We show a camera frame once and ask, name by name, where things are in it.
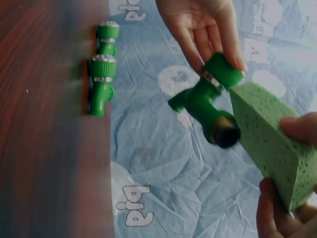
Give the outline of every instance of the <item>faucet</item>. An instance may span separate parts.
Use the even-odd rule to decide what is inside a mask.
[[[205,139],[220,148],[232,147],[240,139],[240,128],[232,114],[217,110],[213,103],[223,90],[229,90],[243,79],[243,73],[233,68],[222,52],[215,52],[203,67],[197,84],[178,93],[168,101],[181,113],[184,109],[203,128]]]
[[[106,103],[114,97],[112,81],[116,75],[116,60],[109,55],[95,55],[90,59],[89,66],[93,78],[89,114],[103,116]]]

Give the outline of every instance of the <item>wood grain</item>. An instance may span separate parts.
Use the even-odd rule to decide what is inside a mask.
[[[110,104],[86,115],[106,0],[0,1],[0,237],[112,238]]]

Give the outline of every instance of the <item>white printed lettering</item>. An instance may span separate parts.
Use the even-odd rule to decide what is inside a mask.
[[[143,193],[150,193],[150,186],[125,186],[123,188],[125,197],[130,202],[138,202]]]
[[[128,227],[145,227],[148,226],[154,218],[154,214],[152,212],[148,212],[144,217],[139,211],[130,211],[125,224]]]
[[[147,14],[143,12],[139,15],[136,11],[130,11],[125,15],[125,21],[143,21],[147,17]]]

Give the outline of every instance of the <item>faucet handle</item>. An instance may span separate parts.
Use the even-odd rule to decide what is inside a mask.
[[[99,78],[114,78],[117,62],[110,55],[95,55],[90,61],[90,76]]]
[[[105,21],[98,25],[97,36],[99,39],[117,39],[119,37],[119,30],[120,26],[115,21]]]

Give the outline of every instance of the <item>sponge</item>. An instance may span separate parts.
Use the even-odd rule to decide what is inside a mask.
[[[229,93],[241,145],[262,175],[273,179],[286,210],[294,211],[310,199],[317,184],[317,150],[280,129],[283,116],[297,113],[252,82]]]

